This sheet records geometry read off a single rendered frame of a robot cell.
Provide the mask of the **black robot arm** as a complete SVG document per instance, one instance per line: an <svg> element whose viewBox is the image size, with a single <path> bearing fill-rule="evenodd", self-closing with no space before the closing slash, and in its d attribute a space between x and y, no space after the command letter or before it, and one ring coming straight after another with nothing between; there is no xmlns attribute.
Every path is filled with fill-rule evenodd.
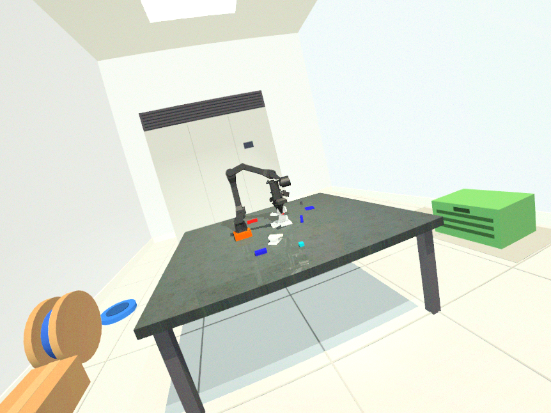
<svg viewBox="0 0 551 413"><path fill-rule="evenodd" d="M234 202L235 202L236 217L234 219L234 225L235 225L235 230L236 230L235 233L237 233L237 234L247 231L247 225L246 225L245 221L243 221L243 219L245 218L245 215L246 215L246 211L245 211L245 207L243 207L242 204L241 204L240 196L239 196L238 189L237 189L237 184L236 184L236 174L239 173L242 170L257 173L257 174L263 175L263 176L265 176L269 179L276 179L276 181L267 180L267 182L266 182L266 184L270 185L270 190L271 191L279 189L279 185L281 187L287 187L287 186L291 185L291 182L290 182L290 179L289 179L288 175L283 176L283 177L279 177L276 174L276 172L272 169L261 169L261 168L250 166L250 165L247 165L247 164L244 164L244 163L241 163L240 165L238 165L238 166L236 166L232 169L231 168L227 169L225 174L226 174L226 177L227 177L227 179L230 183L231 191L232 191L232 194L233 194L233 199L234 199ZM279 182L279 184L278 184L278 182Z"/></svg>

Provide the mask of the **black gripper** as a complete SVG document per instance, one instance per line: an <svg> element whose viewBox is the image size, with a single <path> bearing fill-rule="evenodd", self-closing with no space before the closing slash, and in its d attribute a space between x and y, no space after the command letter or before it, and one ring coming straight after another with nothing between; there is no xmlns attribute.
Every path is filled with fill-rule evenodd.
<svg viewBox="0 0 551 413"><path fill-rule="evenodd" d="M272 197L269 199L270 202L273 201L273 205L276 209L280 211L280 213L283 213L283 205L284 203L287 203L287 199L280 196L280 189L273 190L270 193L272 194Z"/></svg>

